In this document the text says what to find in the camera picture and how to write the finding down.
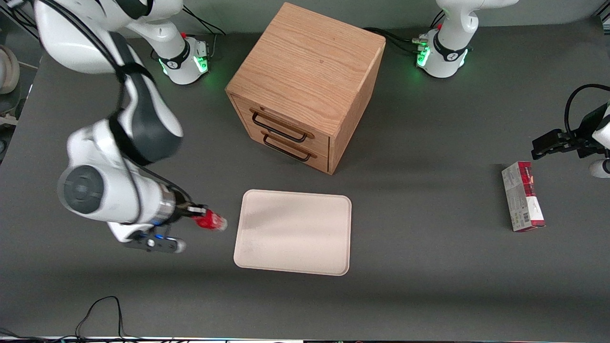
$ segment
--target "cardboard box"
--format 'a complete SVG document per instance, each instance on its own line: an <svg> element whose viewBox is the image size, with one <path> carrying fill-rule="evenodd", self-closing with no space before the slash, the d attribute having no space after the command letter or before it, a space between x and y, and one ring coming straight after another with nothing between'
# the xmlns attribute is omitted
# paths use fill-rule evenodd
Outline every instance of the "cardboard box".
<svg viewBox="0 0 610 343"><path fill-rule="evenodd" d="M512 230L518 233L545 226L534 191L531 162L516 162L502 171Z"/></svg>

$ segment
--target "plastic tray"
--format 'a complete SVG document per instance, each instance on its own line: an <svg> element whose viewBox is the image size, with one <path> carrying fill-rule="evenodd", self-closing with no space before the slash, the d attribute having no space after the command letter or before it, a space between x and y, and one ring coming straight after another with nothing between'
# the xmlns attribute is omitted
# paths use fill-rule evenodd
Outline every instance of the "plastic tray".
<svg viewBox="0 0 610 343"><path fill-rule="evenodd" d="M342 195L249 190L233 260L242 268L340 276L350 267L351 201Z"/></svg>

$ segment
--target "black metal handle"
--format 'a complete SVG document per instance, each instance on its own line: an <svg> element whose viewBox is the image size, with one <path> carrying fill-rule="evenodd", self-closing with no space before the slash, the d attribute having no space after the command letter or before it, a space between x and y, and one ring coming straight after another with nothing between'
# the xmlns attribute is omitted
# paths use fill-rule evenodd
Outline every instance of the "black metal handle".
<svg viewBox="0 0 610 343"><path fill-rule="evenodd" d="M254 114L252 114L252 121L254 122L254 124L257 124L258 126L260 126L261 128L265 128L275 134L278 134L280 136L282 136L283 138L289 139L295 143L303 143L305 141L305 138L307 138L307 134L304 133L303 136L301 138L296 138L296 137L292 137L291 135L285 134L282 131L278 131L277 129L272 128L269 125L263 124L259 121L256 120L256 117L259 116L258 112L254 112Z"/></svg>
<svg viewBox="0 0 610 343"><path fill-rule="evenodd" d="M307 162L307 161L309 161L309 158L311 157L311 154L307 154L307 156L306 156L306 157L298 157L297 155L292 154L292 153L289 153L288 151L286 151L286 150L284 150L284 149L280 148L279 146L275 146L275 145L273 145L273 144L269 143L269 142L267 141L267 138L269 138L269 135L265 135L265 137L263 138L263 143L264 143L266 146L270 147L271 149L277 150L277 151L279 151L279 152L280 152L280 153L282 153L282 154L286 154L286 155L288 155L288 156L290 156L290 157L294 158L294 159L295 159L295 160L297 160L297 161L301 161L301 162Z"/></svg>

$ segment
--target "wooden box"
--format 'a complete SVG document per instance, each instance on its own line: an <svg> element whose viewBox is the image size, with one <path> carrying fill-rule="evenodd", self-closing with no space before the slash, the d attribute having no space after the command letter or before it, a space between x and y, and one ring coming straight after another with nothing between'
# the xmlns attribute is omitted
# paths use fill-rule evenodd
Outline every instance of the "wooden box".
<svg viewBox="0 0 610 343"><path fill-rule="evenodd" d="M333 174L385 46L380 35L286 2L226 92L253 140Z"/></svg>

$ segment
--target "white robotic arm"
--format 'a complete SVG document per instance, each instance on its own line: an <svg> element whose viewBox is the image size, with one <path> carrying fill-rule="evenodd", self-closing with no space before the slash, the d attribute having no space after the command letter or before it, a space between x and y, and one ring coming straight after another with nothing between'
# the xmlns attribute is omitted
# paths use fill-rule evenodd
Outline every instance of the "white robotic arm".
<svg viewBox="0 0 610 343"><path fill-rule="evenodd" d="M448 78L464 64L467 46L479 28L475 11L497 9L519 0L436 0L445 12L442 28L419 36L423 43L417 66L435 78Z"/></svg>
<svg viewBox="0 0 610 343"><path fill-rule="evenodd" d="M184 243L167 232L157 234L158 226L191 217L201 227L222 230L226 221L160 176L154 175L166 182L139 173L152 173L144 166L176 152L182 128L142 61L113 31L129 27L148 33L145 38L176 83L193 82L207 71L201 68L205 43L184 39L169 21L146 22L182 8L177 0L159 4L164 7L139 0L35 0L34 8L41 41L53 58L83 73L117 74L130 98L126 108L68 139L70 163L58 188L63 205L83 217L108 222L116 239L128 247L179 253Z"/></svg>
<svg viewBox="0 0 610 343"><path fill-rule="evenodd" d="M572 101L580 91L587 88L599 88L610 92L610 87L600 84L583 85L572 92L565 105L565 131L554 129L533 140L532 158L538 160L548 154L574 150L580 158L603 154L605 158L593 161L589 171L596 178L610 178L610 101L587 114L577 129L570 128Z"/></svg>

